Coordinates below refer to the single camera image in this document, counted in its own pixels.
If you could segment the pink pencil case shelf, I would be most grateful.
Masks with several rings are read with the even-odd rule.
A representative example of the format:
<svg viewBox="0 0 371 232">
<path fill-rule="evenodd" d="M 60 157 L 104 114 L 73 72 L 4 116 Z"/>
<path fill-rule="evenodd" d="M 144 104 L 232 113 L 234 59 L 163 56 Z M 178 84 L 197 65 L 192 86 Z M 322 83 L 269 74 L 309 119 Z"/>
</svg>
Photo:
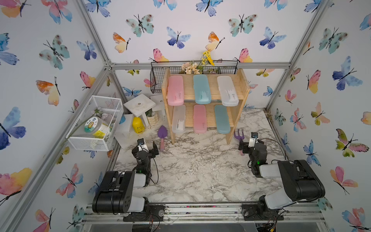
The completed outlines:
<svg viewBox="0 0 371 232">
<path fill-rule="evenodd" d="M 207 132 L 207 113 L 205 105 L 194 105 L 193 129 L 195 133 L 199 134 Z"/>
<path fill-rule="evenodd" d="M 184 81 L 181 75 L 172 75 L 169 77 L 167 101 L 170 106 L 184 104 Z"/>
</svg>

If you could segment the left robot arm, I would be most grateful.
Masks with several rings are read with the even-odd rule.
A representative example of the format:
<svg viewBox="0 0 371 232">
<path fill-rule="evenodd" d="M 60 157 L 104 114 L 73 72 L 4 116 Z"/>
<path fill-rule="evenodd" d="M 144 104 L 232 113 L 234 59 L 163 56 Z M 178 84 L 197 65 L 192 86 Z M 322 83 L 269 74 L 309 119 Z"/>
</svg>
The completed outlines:
<svg viewBox="0 0 371 232">
<path fill-rule="evenodd" d="M 93 212 L 150 215 L 148 199 L 133 196 L 133 190 L 147 187 L 152 181 L 151 161 L 159 150 L 156 143 L 152 143 L 149 149 L 144 139 L 138 139 L 137 146 L 131 152 L 137 161 L 136 166 L 131 171 L 105 173 L 92 202 Z"/>
</svg>

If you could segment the pink pencil case top shelf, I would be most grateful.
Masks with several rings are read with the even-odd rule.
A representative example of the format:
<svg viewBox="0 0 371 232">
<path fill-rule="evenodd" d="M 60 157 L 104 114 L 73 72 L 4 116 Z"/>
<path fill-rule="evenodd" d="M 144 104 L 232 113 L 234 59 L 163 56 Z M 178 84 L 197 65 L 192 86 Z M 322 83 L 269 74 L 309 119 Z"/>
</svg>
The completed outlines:
<svg viewBox="0 0 371 232">
<path fill-rule="evenodd" d="M 170 106 L 184 104 L 184 81 L 181 75 L 172 75 L 169 77 L 167 101 Z"/>
</svg>

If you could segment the teal pencil case top shelf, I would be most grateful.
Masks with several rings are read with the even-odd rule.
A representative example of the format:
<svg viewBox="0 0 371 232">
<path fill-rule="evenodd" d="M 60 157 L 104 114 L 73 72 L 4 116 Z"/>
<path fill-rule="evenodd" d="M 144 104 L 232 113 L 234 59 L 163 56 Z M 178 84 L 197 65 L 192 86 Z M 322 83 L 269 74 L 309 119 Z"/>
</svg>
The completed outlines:
<svg viewBox="0 0 371 232">
<path fill-rule="evenodd" d="M 204 74 L 196 74 L 193 76 L 195 102 L 197 104 L 210 104 L 211 91 L 208 77 Z"/>
</svg>

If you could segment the teal pencil case shelf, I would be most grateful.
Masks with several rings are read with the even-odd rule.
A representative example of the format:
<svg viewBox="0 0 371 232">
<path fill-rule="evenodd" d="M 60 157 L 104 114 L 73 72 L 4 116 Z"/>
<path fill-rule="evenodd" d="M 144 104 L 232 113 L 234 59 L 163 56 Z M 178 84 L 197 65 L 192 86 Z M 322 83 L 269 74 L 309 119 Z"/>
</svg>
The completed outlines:
<svg viewBox="0 0 371 232">
<path fill-rule="evenodd" d="M 197 104 L 210 104 L 211 91 L 208 77 L 204 74 L 196 74 L 193 76 L 195 102 Z"/>
<path fill-rule="evenodd" d="M 221 134 L 228 134 L 231 131 L 227 107 L 216 105 L 214 107 L 217 131 Z"/>
</svg>

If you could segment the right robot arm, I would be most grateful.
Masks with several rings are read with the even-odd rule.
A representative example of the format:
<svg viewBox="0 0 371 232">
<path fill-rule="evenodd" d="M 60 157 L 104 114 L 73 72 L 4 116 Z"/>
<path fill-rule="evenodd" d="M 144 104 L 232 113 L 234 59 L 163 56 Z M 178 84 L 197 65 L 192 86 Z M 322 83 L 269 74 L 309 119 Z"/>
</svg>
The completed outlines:
<svg viewBox="0 0 371 232">
<path fill-rule="evenodd" d="M 325 196 L 325 187 L 305 160 L 279 160 L 267 163 L 267 146 L 258 139 L 239 142 L 239 150 L 250 158 L 248 167 L 257 178 L 279 178 L 283 187 L 260 197 L 259 203 L 277 210 L 301 201 L 316 201 Z"/>
</svg>

